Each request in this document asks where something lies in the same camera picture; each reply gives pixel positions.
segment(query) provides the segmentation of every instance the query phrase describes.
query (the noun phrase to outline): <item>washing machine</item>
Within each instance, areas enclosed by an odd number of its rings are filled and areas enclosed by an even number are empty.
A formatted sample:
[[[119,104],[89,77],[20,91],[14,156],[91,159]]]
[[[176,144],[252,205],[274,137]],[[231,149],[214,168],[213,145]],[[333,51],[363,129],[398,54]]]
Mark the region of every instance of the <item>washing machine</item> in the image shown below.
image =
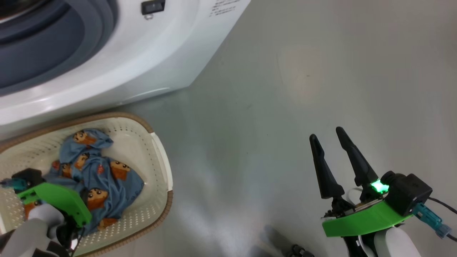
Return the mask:
[[[0,140],[189,86],[249,2],[0,1]]]

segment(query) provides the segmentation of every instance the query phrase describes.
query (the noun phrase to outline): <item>floor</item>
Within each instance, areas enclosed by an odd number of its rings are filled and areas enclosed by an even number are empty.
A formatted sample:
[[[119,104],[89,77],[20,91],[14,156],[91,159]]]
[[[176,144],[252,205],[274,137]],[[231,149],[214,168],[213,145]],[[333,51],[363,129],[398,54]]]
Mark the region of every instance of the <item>floor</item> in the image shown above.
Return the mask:
[[[345,256],[320,225],[331,200],[308,141],[348,191],[336,126],[379,176],[414,173],[457,206],[457,2],[438,2],[252,0],[190,87],[117,109],[162,139],[175,198],[159,228],[105,256],[274,257],[292,243]],[[404,229],[424,257],[457,251],[416,219]]]

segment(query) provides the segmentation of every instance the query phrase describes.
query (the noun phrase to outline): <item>glowing green led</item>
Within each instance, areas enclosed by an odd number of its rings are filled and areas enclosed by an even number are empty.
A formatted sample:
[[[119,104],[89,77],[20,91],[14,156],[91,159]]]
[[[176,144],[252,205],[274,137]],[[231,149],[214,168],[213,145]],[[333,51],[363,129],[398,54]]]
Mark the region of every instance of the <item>glowing green led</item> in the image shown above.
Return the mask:
[[[385,193],[389,191],[389,186],[381,183],[381,180],[372,183],[372,187],[376,189],[379,193]]]

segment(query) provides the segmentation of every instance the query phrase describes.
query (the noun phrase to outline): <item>shiny floor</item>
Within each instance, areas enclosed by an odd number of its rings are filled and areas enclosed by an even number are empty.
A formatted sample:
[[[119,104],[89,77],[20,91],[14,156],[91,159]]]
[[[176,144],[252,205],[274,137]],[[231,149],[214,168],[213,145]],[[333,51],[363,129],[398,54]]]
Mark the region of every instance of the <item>shiny floor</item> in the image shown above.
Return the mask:
[[[413,172],[456,206],[455,10],[445,0],[252,0],[192,86],[117,109],[162,139],[175,198],[159,228],[105,256],[274,257],[293,243],[345,256],[320,225],[331,200],[320,199],[308,142],[317,134],[348,191],[336,126],[379,176]],[[424,257],[457,251],[417,220],[404,229]]]

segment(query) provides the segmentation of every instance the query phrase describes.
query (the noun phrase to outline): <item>basket rim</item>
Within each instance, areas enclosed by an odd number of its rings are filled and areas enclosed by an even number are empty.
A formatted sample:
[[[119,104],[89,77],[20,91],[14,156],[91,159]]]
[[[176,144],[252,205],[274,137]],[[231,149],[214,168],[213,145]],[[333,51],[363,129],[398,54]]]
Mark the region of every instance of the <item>basket rim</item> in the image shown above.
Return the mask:
[[[54,132],[54,131],[57,131],[57,130],[60,130],[60,129],[65,129],[65,128],[72,127],[72,126],[75,126],[75,125],[79,125],[79,124],[82,124],[82,123],[87,123],[87,122],[101,120],[101,119],[107,119],[107,118],[128,118],[128,119],[134,120],[134,121],[138,122],[139,124],[141,124],[147,130],[148,133],[153,133],[154,132],[152,127],[144,119],[142,119],[142,118],[140,118],[140,117],[138,117],[136,115],[133,115],[133,114],[130,114],[130,113],[127,113],[127,112],[106,112],[106,113],[91,115],[91,116],[79,118],[79,119],[76,119],[76,120],[60,123],[60,124],[57,124],[57,125],[54,125],[54,126],[50,126],[50,127],[47,127],[47,128],[39,129],[37,131],[31,132],[31,133],[27,133],[27,134],[19,136],[17,138],[11,139],[11,140],[9,140],[7,142],[4,142],[4,143],[0,144],[0,154],[3,153],[4,151],[8,150],[9,148],[15,146],[15,145],[18,145],[20,143],[26,142],[28,140],[31,140],[31,139],[35,138],[35,137],[39,137],[39,136],[42,136],[42,135],[50,133],[50,132]],[[121,246],[123,246],[123,245],[125,245],[127,243],[130,243],[130,242],[132,242],[132,241],[144,236],[145,234],[151,232],[153,229],[158,227],[165,220],[166,216],[170,212],[172,203],[173,203],[173,190],[170,190],[167,193],[167,202],[165,204],[164,210],[162,211],[160,216],[151,225],[148,225],[148,226],[144,227],[143,229],[141,229],[140,231],[135,232],[135,233],[133,233],[133,234],[131,234],[129,236],[126,236],[123,239],[121,239],[119,241],[116,241],[116,242],[114,242],[114,243],[112,243],[110,245],[104,246],[104,247],[99,248],[97,250],[93,250],[91,252],[84,253],[84,254],[78,255],[78,256],[81,256],[81,257],[96,257],[96,256],[99,256],[101,254],[104,254],[104,253],[107,253],[109,251],[112,251],[112,250],[114,250],[114,249],[116,249],[118,247],[121,247]]]

